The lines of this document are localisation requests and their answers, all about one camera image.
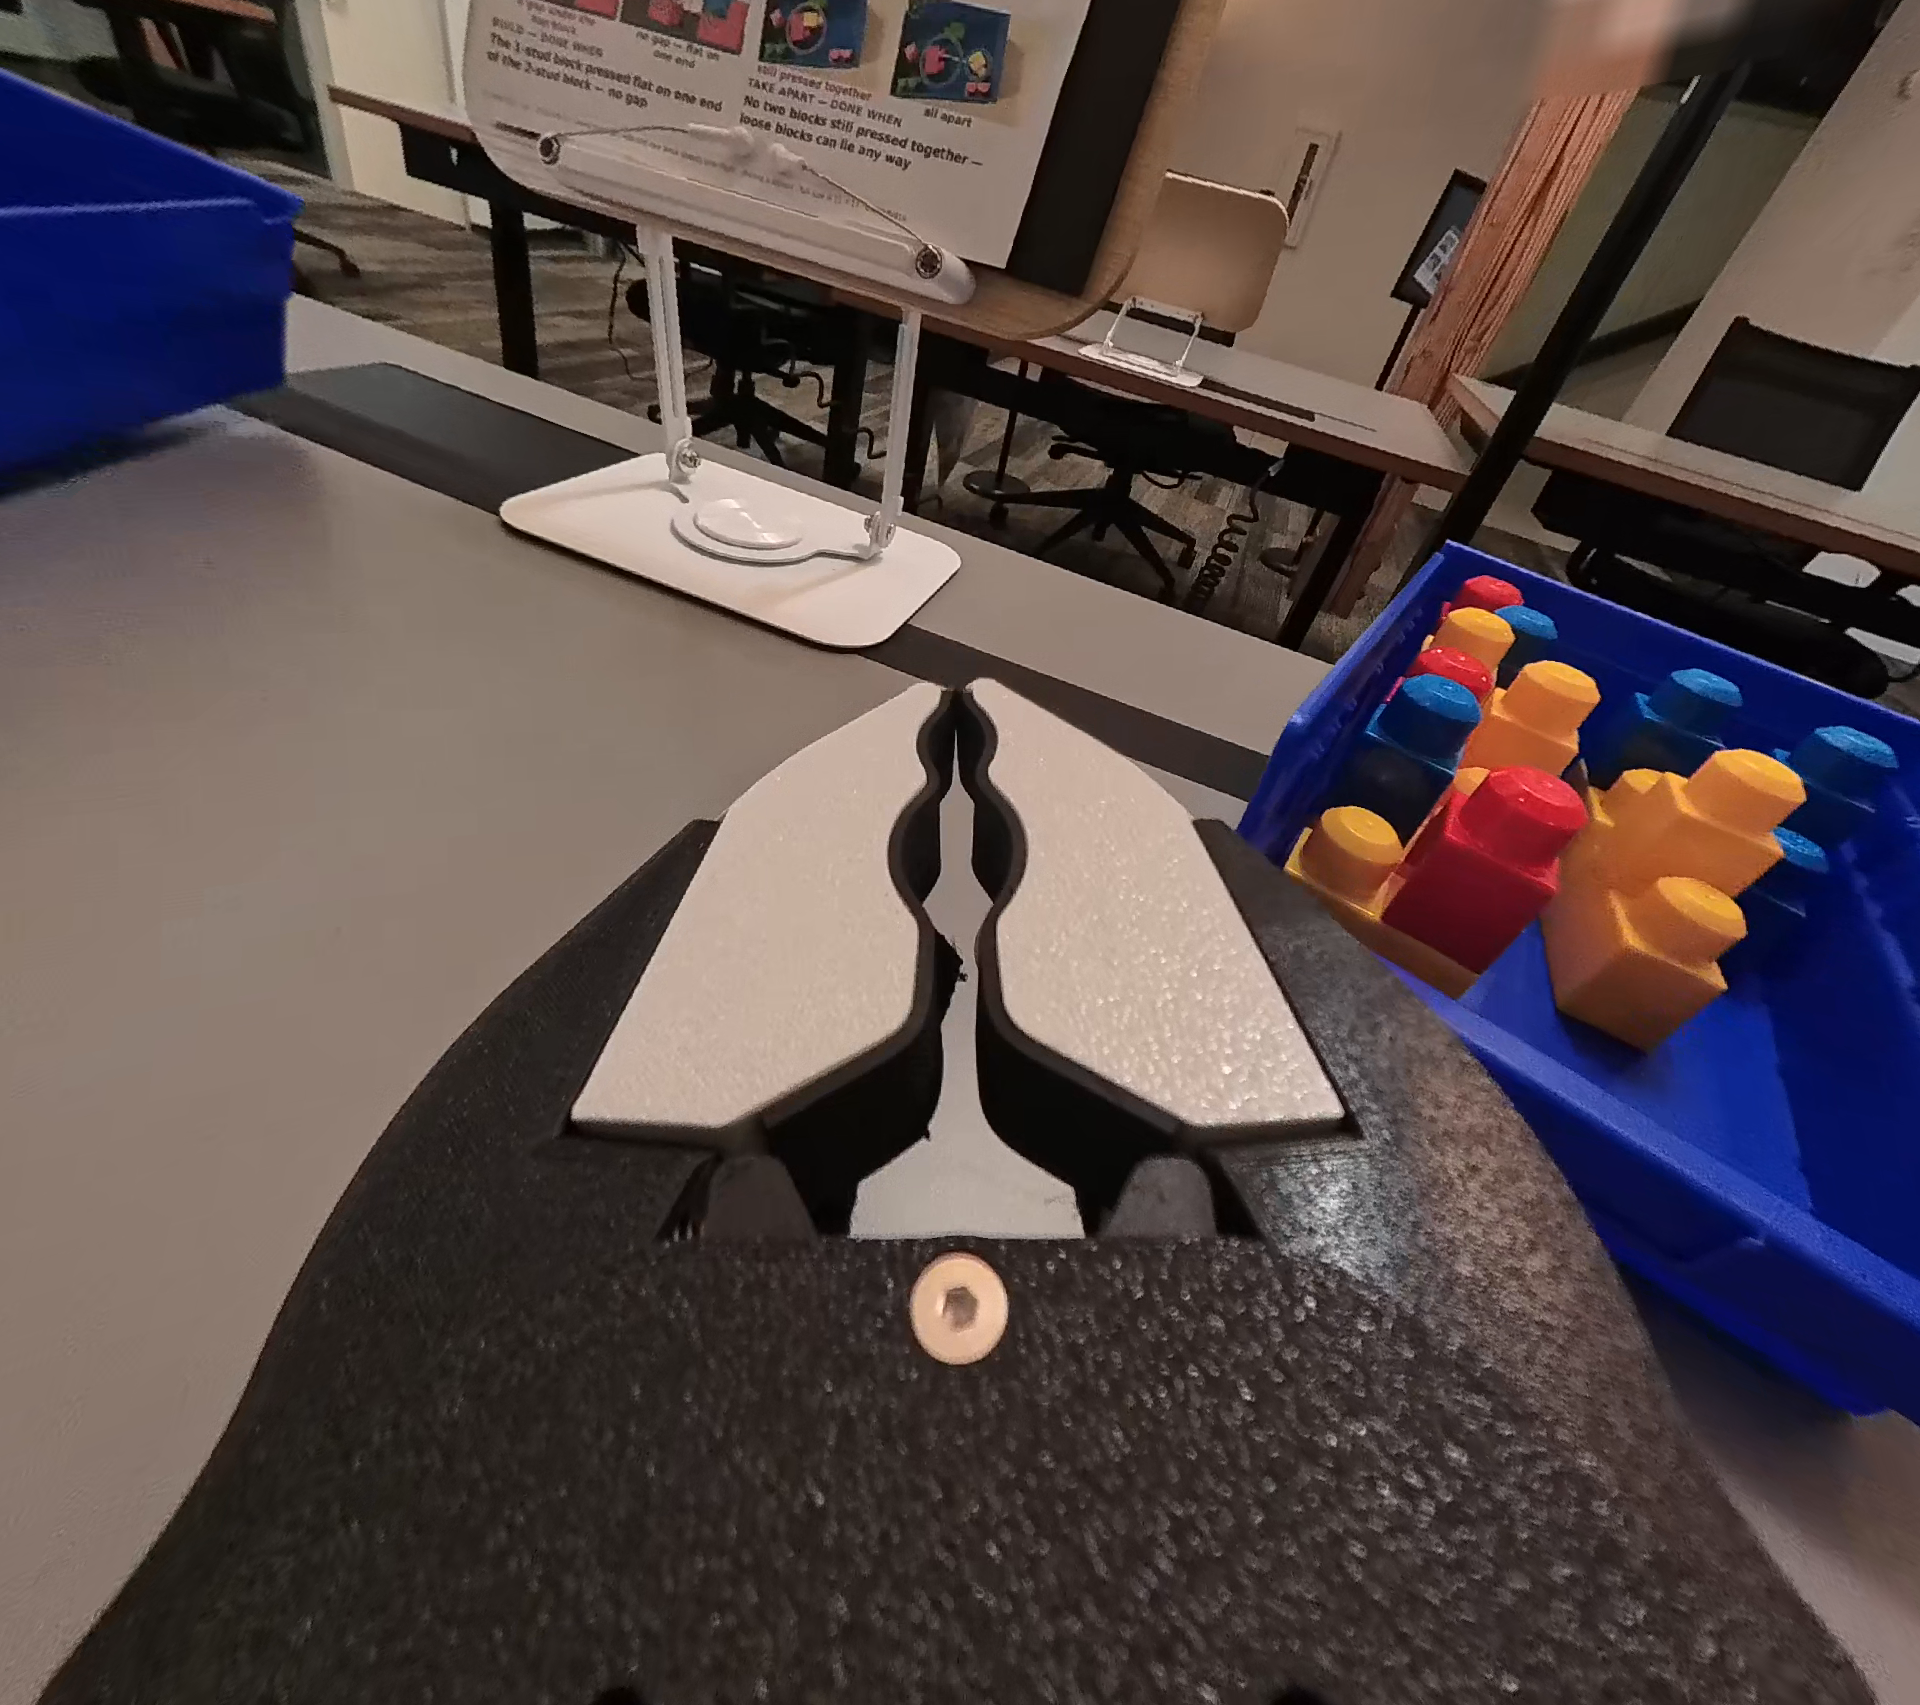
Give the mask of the black metal pole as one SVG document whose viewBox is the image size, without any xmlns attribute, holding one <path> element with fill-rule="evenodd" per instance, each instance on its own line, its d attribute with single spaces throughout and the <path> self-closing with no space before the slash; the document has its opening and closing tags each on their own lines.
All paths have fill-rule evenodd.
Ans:
<svg viewBox="0 0 1920 1705">
<path fill-rule="evenodd" d="M 1590 344 L 1598 322 L 1612 313 L 1617 293 L 1630 288 L 1635 260 L 1643 257 L 1654 230 L 1664 229 L 1675 192 L 1687 183 L 1693 158 L 1707 155 L 1718 121 L 1743 94 L 1750 57 L 1735 57 L 1723 74 L 1698 74 L 1669 126 L 1658 131 L 1643 166 L 1635 175 L 1617 219 L 1601 229 L 1590 260 L 1582 268 L 1567 303 L 1557 309 L 1533 372 L 1501 406 L 1501 422 L 1493 427 L 1484 454 L 1475 459 L 1466 483 L 1407 558 L 1420 574 L 1427 558 L 1440 553 L 1440 543 L 1475 543 L 1480 526 L 1493 521 L 1501 483 L 1518 473 L 1533 433 L 1543 427 L 1557 391 L 1567 390 L 1582 353 Z"/>
</svg>

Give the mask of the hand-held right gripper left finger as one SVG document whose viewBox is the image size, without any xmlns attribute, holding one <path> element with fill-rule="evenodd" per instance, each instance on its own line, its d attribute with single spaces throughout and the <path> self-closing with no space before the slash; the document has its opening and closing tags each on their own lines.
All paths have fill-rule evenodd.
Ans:
<svg viewBox="0 0 1920 1705">
<path fill-rule="evenodd" d="M 572 1135 L 775 1159 L 822 1234 L 942 1101 L 951 689 L 907 683 L 782 755 L 710 826 Z"/>
</svg>

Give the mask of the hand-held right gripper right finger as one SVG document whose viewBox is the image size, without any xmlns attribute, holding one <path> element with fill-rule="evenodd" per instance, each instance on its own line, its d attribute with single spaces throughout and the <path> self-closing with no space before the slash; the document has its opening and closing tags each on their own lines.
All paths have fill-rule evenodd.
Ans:
<svg viewBox="0 0 1920 1705">
<path fill-rule="evenodd" d="M 1004 677 L 960 689 L 974 795 L 975 1101 L 1096 1234 L 1173 1161 L 1197 1234 L 1220 1152 L 1336 1140 L 1348 1101 L 1266 960 L 1205 822 L 1131 755 Z"/>
</svg>

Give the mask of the clear acrylic stand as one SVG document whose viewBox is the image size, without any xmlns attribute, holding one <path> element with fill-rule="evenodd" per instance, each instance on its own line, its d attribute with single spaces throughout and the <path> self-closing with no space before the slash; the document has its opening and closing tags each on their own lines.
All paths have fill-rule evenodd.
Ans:
<svg viewBox="0 0 1920 1705">
<path fill-rule="evenodd" d="M 1162 299 L 1119 299 L 1111 329 L 1079 340 L 1075 353 L 1127 372 L 1162 390 L 1205 390 L 1205 372 L 1190 372 L 1190 344 L 1205 340 L 1205 309 L 1162 303 Z"/>
</svg>

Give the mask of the blue storage bin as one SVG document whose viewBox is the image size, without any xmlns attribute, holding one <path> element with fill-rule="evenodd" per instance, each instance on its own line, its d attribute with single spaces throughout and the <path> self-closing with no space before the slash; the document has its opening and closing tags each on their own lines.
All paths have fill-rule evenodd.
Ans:
<svg viewBox="0 0 1920 1705">
<path fill-rule="evenodd" d="M 1920 985 L 1912 985 L 1912 745 L 1883 710 L 1654 611 L 1449 543 L 1290 715 L 1240 836 L 1280 859 L 1310 826 L 1367 720 L 1466 578 L 1518 582 L 1559 653 L 1624 720 L 1675 666 L 1743 683 L 1730 745 L 1791 753 L 1859 728 L 1896 753 L 1869 822 L 1834 849 L 1805 921 L 1735 968 L 1718 1006 L 1658 1057 L 1557 1011 L 1525 930 L 1462 1000 L 1415 985 L 1533 1118 L 1598 1241 L 1675 1305 L 1840 1413 L 1920 1421 Z"/>
<path fill-rule="evenodd" d="M 288 380 L 298 198 L 0 77 L 0 478 Z"/>
</svg>

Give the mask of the framed picture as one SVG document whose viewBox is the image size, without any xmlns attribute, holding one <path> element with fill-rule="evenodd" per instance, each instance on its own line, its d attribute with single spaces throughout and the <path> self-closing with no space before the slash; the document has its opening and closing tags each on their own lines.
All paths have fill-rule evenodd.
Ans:
<svg viewBox="0 0 1920 1705">
<path fill-rule="evenodd" d="M 1484 200 L 1484 180 L 1454 166 L 1390 288 L 1397 303 L 1427 309 L 1440 293 L 1480 200 Z"/>
</svg>

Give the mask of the pile of mega blocks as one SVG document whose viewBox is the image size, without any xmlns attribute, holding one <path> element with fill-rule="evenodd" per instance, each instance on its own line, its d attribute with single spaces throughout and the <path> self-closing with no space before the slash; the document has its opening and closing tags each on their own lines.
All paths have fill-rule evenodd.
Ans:
<svg viewBox="0 0 1920 1705">
<path fill-rule="evenodd" d="M 1298 770 L 1270 772 L 1243 840 L 1290 865 L 1332 802 L 1367 802 L 1407 850 L 1462 770 L 1533 762 L 1587 795 L 1590 811 L 1590 795 L 1617 788 L 1624 770 L 1693 772 L 1718 753 L 1763 753 L 1805 780 L 1805 802 L 1776 826 L 1781 859 L 1735 899 L 1747 937 L 1723 956 L 1730 994 L 1730 977 L 1776 970 L 1813 937 L 1853 859 L 1892 850 L 1896 826 L 1912 826 L 1912 745 L 1859 720 L 1817 720 L 1791 745 L 1763 745 L 1747 689 L 1698 662 L 1664 677 L 1598 677 L 1567 648 L 1567 621 L 1499 574 L 1449 592 L 1407 662 L 1348 704 L 1319 762 L 1298 755 Z"/>
</svg>

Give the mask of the wooden support post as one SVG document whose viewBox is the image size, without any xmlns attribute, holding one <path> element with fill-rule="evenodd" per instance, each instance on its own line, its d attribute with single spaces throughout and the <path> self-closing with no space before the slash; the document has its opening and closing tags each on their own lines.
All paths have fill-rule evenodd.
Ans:
<svg viewBox="0 0 1920 1705">
<path fill-rule="evenodd" d="M 1462 454 L 1454 374 L 1484 372 L 1635 94 L 1641 89 L 1543 94 L 1518 113 L 1518 131 L 1509 136 L 1501 166 L 1493 175 L 1466 238 L 1390 374 L 1390 391 L 1433 414 L 1440 448 Z"/>
</svg>

